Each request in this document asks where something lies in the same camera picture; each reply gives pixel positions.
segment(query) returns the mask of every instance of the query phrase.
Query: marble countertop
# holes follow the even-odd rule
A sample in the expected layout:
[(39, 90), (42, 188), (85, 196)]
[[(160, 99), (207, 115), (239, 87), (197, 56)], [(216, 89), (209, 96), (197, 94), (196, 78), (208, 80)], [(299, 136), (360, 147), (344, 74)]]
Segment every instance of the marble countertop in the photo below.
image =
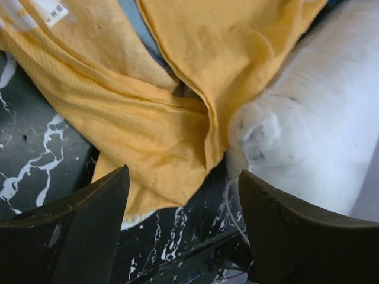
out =
[[(54, 111), (9, 53), (0, 53), (0, 74), (0, 219), (8, 220), (88, 185), (98, 151)], [(137, 281), (235, 232), (222, 195), (225, 185), (221, 163), (183, 208), (151, 212), (134, 227), (124, 226), (110, 282)], [(232, 194), (229, 202), (241, 221)], [(170, 283), (185, 282), (183, 277), (173, 275)]]

